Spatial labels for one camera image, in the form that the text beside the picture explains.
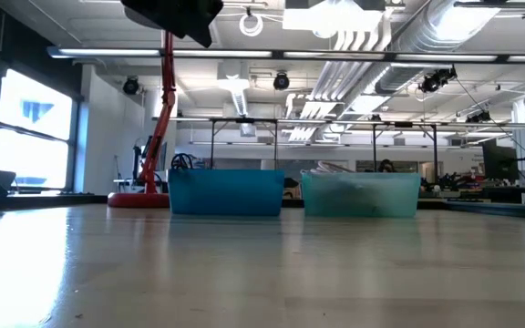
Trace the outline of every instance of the computer screen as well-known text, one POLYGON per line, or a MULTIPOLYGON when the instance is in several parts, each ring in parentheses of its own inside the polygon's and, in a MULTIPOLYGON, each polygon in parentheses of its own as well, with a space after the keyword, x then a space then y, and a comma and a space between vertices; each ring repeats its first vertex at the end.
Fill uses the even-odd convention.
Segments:
POLYGON ((496 140, 486 141, 481 146, 486 179, 514 181, 520 177, 516 149, 499 147, 496 140))

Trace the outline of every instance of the person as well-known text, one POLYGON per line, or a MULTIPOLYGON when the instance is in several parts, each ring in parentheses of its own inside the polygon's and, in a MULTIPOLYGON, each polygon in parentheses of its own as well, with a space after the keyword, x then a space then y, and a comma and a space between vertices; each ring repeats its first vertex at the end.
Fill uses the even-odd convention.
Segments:
POLYGON ((390 159, 384 159, 380 162, 380 167, 378 168, 378 172, 384 172, 384 173, 393 173, 396 172, 394 169, 394 164, 390 159))

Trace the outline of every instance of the red base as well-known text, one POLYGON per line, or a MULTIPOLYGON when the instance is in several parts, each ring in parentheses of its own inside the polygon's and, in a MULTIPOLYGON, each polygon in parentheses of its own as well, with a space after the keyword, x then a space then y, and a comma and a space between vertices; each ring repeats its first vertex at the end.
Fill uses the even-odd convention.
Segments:
POLYGON ((168 209, 170 207, 170 195, 113 192, 108 195, 108 206, 129 209, 168 209))

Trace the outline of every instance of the translucent bin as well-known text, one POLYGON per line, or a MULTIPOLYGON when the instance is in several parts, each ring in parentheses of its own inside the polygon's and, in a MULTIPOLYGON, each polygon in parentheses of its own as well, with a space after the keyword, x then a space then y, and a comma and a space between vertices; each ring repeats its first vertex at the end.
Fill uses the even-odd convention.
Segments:
POLYGON ((304 173, 305 215, 323 217, 414 217, 416 173, 304 173))

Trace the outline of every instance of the teal plastic bin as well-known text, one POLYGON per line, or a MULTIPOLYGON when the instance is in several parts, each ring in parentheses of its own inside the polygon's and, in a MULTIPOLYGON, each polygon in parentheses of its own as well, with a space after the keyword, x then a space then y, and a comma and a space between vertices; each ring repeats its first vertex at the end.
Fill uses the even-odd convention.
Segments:
POLYGON ((305 215, 322 217, 414 217, 416 173, 304 173, 305 215))
POLYGON ((262 169, 170 169, 173 214, 277 216, 284 172, 262 169))

